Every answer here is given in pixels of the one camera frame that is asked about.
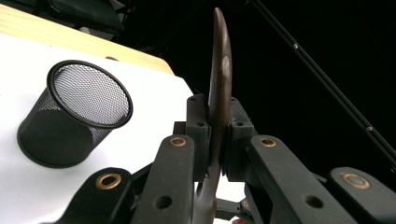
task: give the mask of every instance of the mesh pencil holder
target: mesh pencil holder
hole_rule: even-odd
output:
[[[18,129],[23,153],[44,166],[84,161],[133,113],[130,95],[101,67],[82,61],[55,64],[34,107]]]

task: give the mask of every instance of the curved metal blade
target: curved metal blade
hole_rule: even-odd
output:
[[[232,90],[232,57],[227,26],[219,8],[214,10],[212,73],[209,93],[209,125],[212,127],[209,145],[208,177],[198,185],[194,199],[192,223],[213,223],[217,202],[227,126],[230,121]]]

